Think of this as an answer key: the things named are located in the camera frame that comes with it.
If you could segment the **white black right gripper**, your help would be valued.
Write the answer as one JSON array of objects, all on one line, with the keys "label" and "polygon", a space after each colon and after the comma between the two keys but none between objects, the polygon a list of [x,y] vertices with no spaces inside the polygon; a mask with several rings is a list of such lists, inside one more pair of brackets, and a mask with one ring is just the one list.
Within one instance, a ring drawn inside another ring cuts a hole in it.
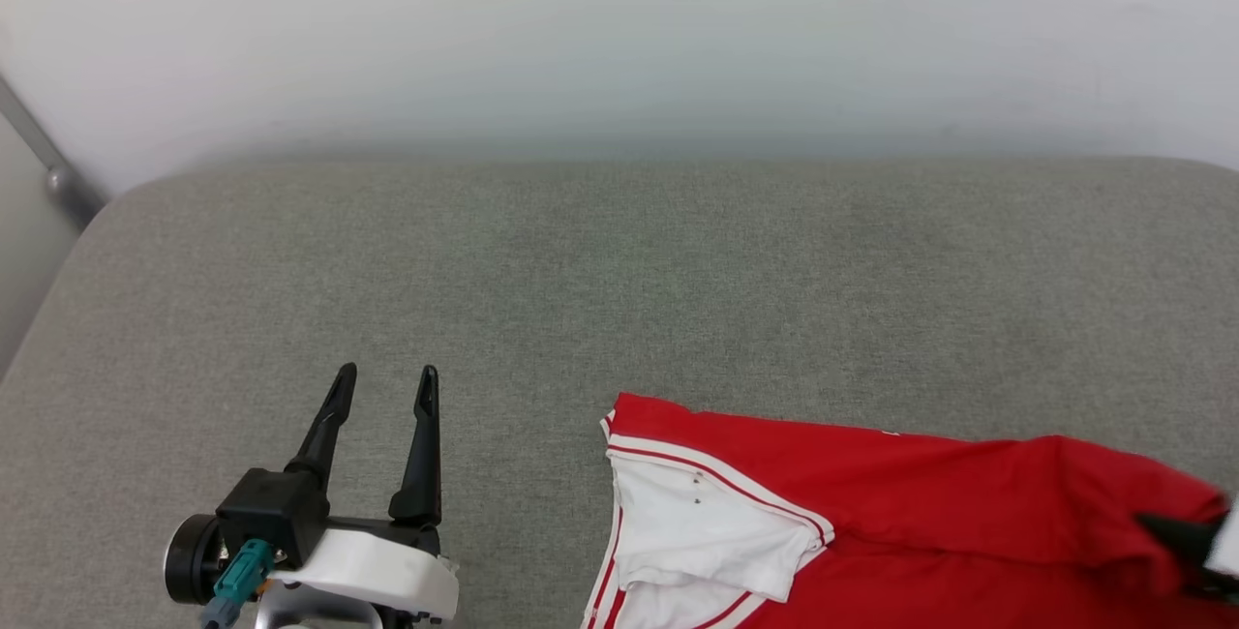
[{"label": "white black right gripper", "polygon": [[1238,579],[1238,497],[1224,516],[1212,523],[1184,523],[1140,513],[1135,519],[1149,535],[1184,565],[1204,565],[1212,573]]}]

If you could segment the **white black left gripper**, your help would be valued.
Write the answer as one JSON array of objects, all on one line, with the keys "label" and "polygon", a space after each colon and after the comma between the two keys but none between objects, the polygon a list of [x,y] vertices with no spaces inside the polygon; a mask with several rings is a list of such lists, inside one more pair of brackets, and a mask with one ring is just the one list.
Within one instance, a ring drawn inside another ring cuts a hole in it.
[{"label": "white black left gripper", "polygon": [[[313,475],[327,492],[339,428],[349,417],[357,365],[342,365],[287,473]],[[389,501],[395,524],[442,519],[439,370],[422,369],[414,400],[414,438],[400,489]],[[164,557],[173,603],[199,607],[202,628],[449,628],[458,617],[456,566],[439,555],[439,532],[337,519],[302,565],[266,540],[225,540],[221,519],[193,515]]]}]

